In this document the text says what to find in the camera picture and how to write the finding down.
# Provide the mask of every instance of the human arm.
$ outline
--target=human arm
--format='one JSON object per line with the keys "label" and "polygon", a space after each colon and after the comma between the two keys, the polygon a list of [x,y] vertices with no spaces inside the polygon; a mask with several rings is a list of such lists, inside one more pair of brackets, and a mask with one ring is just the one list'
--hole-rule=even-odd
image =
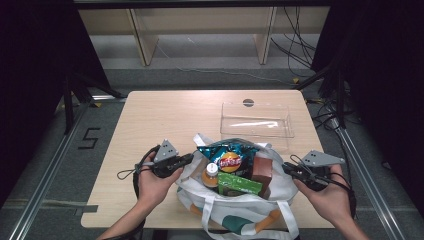
{"label": "human arm", "polygon": [[[156,153],[152,152],[145,162],[151,161]],[[159,178],[147,166],[143,166],[138,178],[139,198],[125,215],[115,222],[97,239],[107,239],[128,233],[135,229],[166,197],[171,185],[178,179],[182,169],[167,178]]]}
{"label": "human arm", "polygon": [[[345,180],[337,175],[342,175],[340,165],[331,166],[330,172],[335,173],[331,175],[332,180],[347,185]],[[318,214],[333,224],[346,239],[369,239],[351,217],[349,196],[345,189],[329,184],[324,190],[315,192],[297,179],[294,179],[294,183],[299,191],[305,194]]]}

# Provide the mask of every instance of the handheld controller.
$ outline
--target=handheld controller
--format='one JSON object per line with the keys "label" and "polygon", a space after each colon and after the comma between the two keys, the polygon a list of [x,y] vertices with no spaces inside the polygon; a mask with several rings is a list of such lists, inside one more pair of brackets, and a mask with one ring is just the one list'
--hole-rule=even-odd
{"label": "handheld controller", "polygon": [[[151,153],[156,152],[156,156],[152,162],[144,162],[146,157]],[[193,154],[178,156],[178,151],[167,140],[163,140],[161,145],[152,148],[142,159],[135,165],[135,171],[140,174],[142,166],[148,166],[152,172],[160,177],[166,178],[172,175],[178,168],[190,164],[193,160]]]}
{"label": "handheld controller", "polygon": [[344,164],[343,158],[337,158],[316,150],[310,151],[303,157],[298,165],[284,162],[282,165],[286,174],[299,179],[314,191],[321,191],[329,184],[331,179],[330,168],[334,164]]}

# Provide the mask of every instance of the bottle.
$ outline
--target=bottle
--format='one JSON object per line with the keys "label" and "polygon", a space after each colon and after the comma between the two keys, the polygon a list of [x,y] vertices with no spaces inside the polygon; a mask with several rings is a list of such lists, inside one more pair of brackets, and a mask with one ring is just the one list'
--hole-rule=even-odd
{"label": "bottle", "polygon": [[215,163],[209,163],[202,173],[203,184],[213,190],[218,190],[218,165]]}

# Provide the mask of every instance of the clear plastic tray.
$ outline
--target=clear plastic tray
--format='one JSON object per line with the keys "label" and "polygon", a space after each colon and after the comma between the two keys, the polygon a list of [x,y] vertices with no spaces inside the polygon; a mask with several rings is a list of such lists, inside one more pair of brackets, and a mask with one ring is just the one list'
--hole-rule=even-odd
{"label": "clear plastic tray", "polygon": [[288,138],[294,132],[287,106],[272,104],[237,104],[225,102],[221,113],[221,138],[243,138],[252,142],[282,144],[288,148]]}

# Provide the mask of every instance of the plastic lid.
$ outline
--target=plastic lid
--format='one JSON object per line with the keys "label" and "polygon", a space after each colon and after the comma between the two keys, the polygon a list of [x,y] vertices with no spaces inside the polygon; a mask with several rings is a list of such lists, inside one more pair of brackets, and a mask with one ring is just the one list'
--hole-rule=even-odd
{"label": "plastic lid", "polygon": [[209,163],[206,166],[206,172],[211,177],[216,176],[218,174],[218,165],[216,165],[215,163]]}

